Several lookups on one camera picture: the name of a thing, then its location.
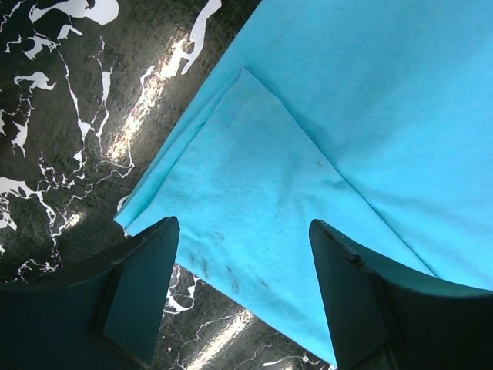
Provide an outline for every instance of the marble tabletop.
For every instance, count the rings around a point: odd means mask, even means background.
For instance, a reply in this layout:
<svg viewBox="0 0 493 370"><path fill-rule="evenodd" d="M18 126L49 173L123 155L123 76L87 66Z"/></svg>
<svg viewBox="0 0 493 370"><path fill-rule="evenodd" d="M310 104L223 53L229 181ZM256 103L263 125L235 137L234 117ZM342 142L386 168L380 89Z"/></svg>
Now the marble tabletop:
<svg viewBox="0 0 493 370"><path fill-rule="evenodd" d="M0 0L0 281L112 221L258 0ZM154 369L335 368L175 265Z"/></svg>

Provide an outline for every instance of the cloth fold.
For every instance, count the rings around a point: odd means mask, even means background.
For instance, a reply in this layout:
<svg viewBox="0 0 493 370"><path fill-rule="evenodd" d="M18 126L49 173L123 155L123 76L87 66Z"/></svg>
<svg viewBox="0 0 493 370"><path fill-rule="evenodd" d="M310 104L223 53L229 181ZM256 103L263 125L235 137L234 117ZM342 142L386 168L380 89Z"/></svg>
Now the cloth fold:
<svg viewBox="0 0 493 370"><path fill-rule="evenodd" d="M492 16L480 0L264 0L116 221L134 235L177 216L179 264L331 363L314 218L492 289Z"/></svg>

